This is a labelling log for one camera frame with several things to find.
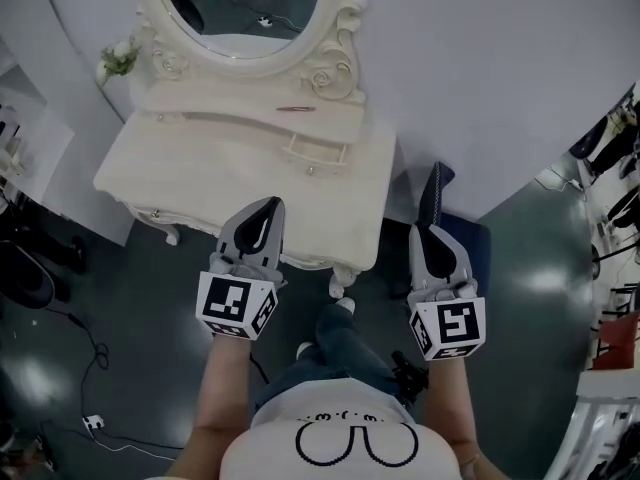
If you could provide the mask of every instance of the ornate mirror frame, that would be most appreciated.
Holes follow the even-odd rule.
[[[177,12],[170,13],[167,10],[165,0],[140,0],[140,4],[142,13],[161,37],[161,41],[170,45],[171,49],[186,60],[207,71],[232,77],[265,77],[289,70],[320,47],[321,55],[332,53],[342,57],[342,60],[334,63],[334,67],[349,71],[355,89],[357,64],[350,34],[360,24],[357,14],[366,6],[366,0],[318,0],[309,23],[296,39],[272,55],[254,59],[225,56],[197,42],[186,32],[189,26],[182,17]],[[316,82],[328,83],[324,77],[321,78]],[[351,91],[347,94],[333,94],[327,99],[342,99],[350,93]]]

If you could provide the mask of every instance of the dark floor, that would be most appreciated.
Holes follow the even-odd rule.
[[[203,35],[251,34],[255,36],[294,39],[311,19],[317,0],[191,0],[204,21]],[[256,20],[275,15],[271,28],[263,28]]]
[[[556,168],[566,175],[573,167]],[[552,192],[532,182],[483,222],[493,233],[488,340],[468,362],[480,442],[512,477],[542,478],[571,415],[587,348],[591,266],[583,203],[573,189]],[[180,245],[171,247],[160,232],[136,223],[121,248],[57,217],[45,215],[43,225],[61,240],[82,234],[89,246],[86,275],[61,271],[72,286],[71,303],[53,306],[75,313],[111,351],[109,370],[90,373],[86,412],[100,414],[112,435],[183,445],[211,343],[194,308],[198,272],[206,269],[215,239],[182,228]],[[405,247],[397,229],[385,223],[377,265],[348,294],[358,303],[358,327],[382,357],[390,360],[401,349],[419,362],[402,303],[387,299],[387,281]],[[270,377],[311,337],[315,315],[329,300],[328,272],[283,270],[289,285],[254,346]],[[79,386],[93,354],[87,337],[64,317],[4,299],[0,305],[0,388],[22,428],[36,431],[40,422],[53,421],[44,430],[60,465],[58,478],[162,474],[164,460],[134,450],[110,452],[60,430],[83,432]],[[262,382],[255,368],[251,375],[255,395]],[[125,444],[101,440],[112,448]]]

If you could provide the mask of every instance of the white vanity table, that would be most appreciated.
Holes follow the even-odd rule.
[[[215,36],[199,36],[171,0],[140,4],[136,112],[95,187],[172,245],[172,224],[217,236],[244,206],[278,196],[282,260],[333,267],[331,293],[341,296],[376,260],[395,147],[357,87],[351,34],[366,1],[317,0],[296,39],[264,38],[284,47],[258,58],[216,49]]]

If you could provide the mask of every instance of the white shelf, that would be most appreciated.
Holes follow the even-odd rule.
[[[73,130],[45,107],[21,134],[18,152],[25,172],[12,174],[8,181],[36,203],[44,204],[47,187],[73,136]]]
[[[20,67],[8,71],[0,78],[0,95],[3,96],[4,103],[16,109],[22,126],[35,123],[47,106],[47,102]]]

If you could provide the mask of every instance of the oval mirror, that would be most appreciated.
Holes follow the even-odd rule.
[[[162,0],[178,25],[211,51],[269,56],[304,30],[318,0]]]

